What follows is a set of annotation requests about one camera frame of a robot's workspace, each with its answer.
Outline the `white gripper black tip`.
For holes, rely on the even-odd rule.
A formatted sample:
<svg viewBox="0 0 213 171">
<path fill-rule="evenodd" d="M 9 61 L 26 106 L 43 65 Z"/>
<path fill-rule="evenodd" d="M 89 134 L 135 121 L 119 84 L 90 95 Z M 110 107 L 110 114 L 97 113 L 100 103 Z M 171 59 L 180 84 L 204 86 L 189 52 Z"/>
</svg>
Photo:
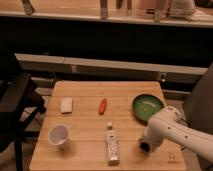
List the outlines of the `white gripper black tip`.
<svg viewBox="0 0 213 171">
<path fill-rule="evenodd" d="M 143 135 L 140 139 L 140 149 L 146 153 L 154 152 L 160 146 L 157 136 Z"/>
</svg>

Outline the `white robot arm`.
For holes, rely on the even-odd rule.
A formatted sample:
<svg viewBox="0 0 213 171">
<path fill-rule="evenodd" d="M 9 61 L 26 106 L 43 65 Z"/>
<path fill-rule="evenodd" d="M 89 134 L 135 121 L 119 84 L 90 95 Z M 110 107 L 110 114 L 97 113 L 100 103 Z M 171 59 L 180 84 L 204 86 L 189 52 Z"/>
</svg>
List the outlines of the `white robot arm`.
<svg viewBox="0 0 213 171">
<path fill-rule="evenodd" d="M 213 135 L 186 127 L 179 123 L 180 119 L 180 112 L 172 106 L 151 116 L 140 139 L 140 148 L 151 153 L 168 139 L 213 163 Z"/>
</svg>

